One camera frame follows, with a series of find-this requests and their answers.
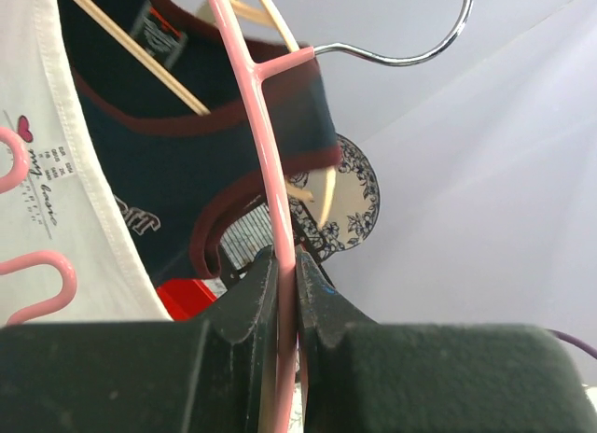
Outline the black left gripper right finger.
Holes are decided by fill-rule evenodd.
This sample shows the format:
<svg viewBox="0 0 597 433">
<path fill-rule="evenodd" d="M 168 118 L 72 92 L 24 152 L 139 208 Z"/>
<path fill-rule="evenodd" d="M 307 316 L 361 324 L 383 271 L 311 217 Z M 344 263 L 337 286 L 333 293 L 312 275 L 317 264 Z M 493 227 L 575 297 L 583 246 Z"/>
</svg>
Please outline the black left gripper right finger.
<svg viewBox="0 0 597 433">
<path fill-rule="evenodd" d="M 590 400 L 554 335 L 527 325 L 387 325 L 297 255 L 308 432 L 587 432 Z"/>
</svg>

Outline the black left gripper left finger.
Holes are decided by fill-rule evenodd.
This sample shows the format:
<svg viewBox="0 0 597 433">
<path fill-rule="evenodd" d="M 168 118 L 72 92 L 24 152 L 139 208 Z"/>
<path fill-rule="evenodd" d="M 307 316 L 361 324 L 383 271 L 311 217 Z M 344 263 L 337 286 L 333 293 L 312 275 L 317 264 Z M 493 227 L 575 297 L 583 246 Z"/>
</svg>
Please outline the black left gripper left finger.
<svg viewBox="0 0 597 433">
<path fill-rule="evenodd" d="M 278 263 L 184 322 L 1 332 L 5 432 L 271 432 Z"/>
</svg>

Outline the white tank top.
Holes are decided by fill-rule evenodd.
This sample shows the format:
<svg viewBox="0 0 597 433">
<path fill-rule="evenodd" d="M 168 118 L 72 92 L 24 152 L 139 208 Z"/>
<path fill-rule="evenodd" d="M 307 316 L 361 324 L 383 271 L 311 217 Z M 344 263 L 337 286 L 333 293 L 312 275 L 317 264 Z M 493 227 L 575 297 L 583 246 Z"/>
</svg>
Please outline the white tank top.
<svg viewBox="0 0 597 433">
<path fill-rule="evenodd" d="M 77 277 L 52 322 L 165 320 L 92 146 L 62 41 L 57 0 L 1 0 L 1 123 L 30 172 L 1 197 L 1 257 L 52 250 Z"/>
</svg>

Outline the pink plastic hanger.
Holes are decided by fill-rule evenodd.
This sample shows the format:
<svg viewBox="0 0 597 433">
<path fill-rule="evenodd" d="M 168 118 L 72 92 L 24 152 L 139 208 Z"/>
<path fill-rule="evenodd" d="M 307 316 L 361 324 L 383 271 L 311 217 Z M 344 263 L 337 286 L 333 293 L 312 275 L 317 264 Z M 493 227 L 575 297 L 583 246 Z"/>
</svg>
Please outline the pink plastic hanger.
<svg viewBox="0 0 597 433">
<path fill-rule="evenodd" d="M 275 373 L 274 429 L 286 431 L 292 409 L 295 355 L 296 316 L 294 302 L 296 291 L 295 250 L 292 240 L 290 215 L 284 173 L 274 140 L 270 115 L 266 107 L 262 84 L 267 78 L 289 70 L 313 58 L 312 49 L 301 49 L 264 63 L 251 58 L 230 0 L 208 0 L 224 45 L 232 62 L 234 74 L 240 86 L 244 107 L 254 136 L 265 190 L 272 214 L 274 249 L 281 262 L 276 290 L 278 310 L 276 341 L 278 346 Z M 22 137 L 1 124 L 1 193 L 7 193 L 24 182 L 30 172 L 30 157 Z M 76 272 L 65 255 L 47 250 L 42 263 L 50 264 L 62 274 L 64 288 L 56 296 L 40 291 L 21 290 L 15 298 L 1 304 L 2 316 L 17 311 L 19 320 L 29 320 L 52 314 L 65 308 L 77 291 Z"/>
</svg>

